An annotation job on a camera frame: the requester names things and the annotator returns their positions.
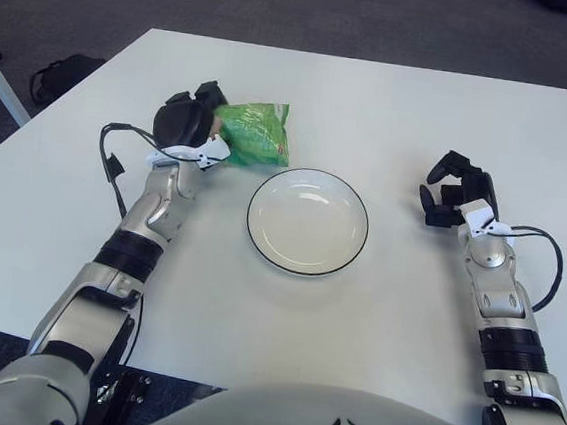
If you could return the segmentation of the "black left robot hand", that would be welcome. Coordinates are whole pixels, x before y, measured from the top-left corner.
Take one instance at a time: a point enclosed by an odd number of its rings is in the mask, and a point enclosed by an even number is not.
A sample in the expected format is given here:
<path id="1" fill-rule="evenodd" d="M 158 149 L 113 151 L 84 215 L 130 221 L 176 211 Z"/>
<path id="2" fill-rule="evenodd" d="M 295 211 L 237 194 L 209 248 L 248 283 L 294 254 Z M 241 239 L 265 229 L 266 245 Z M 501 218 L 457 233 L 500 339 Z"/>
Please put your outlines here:
<path id="1" fill-rule="evenodd" d="M 175 94 L 155 114 L 152 135 L 156 145 L 195 149 L 206 144 L 220 133 L 222 122 L 216 110 L 227 103 L 216 80 L 200 84 L 194 95 Z"/>

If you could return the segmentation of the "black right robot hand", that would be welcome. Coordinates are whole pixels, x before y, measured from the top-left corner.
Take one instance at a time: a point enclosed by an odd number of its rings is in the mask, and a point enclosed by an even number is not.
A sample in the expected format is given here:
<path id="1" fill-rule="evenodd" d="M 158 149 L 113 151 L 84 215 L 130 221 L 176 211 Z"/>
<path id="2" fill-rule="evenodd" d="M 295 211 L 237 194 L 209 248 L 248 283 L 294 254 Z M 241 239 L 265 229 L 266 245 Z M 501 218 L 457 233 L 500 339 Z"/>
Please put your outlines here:
<path id="1" fill-rule="evenodd" d="M 485 200 L 490 205 L 494 218 L 499 219 L 499 209 L 490 174 L 480 167 L 474 167 L 469 158 L 450 150 L 431 169 L 426 182 L 434 185 L 448 176 L 457 178 L 459 183 L 441 186 L 441 204 L 434 201 L 426 185 L 420 185 L 420 201 L 425 213 L 426 225 L 439 228 L 461 226 L 465 220 L 460 207 L 478 199 Z"/>

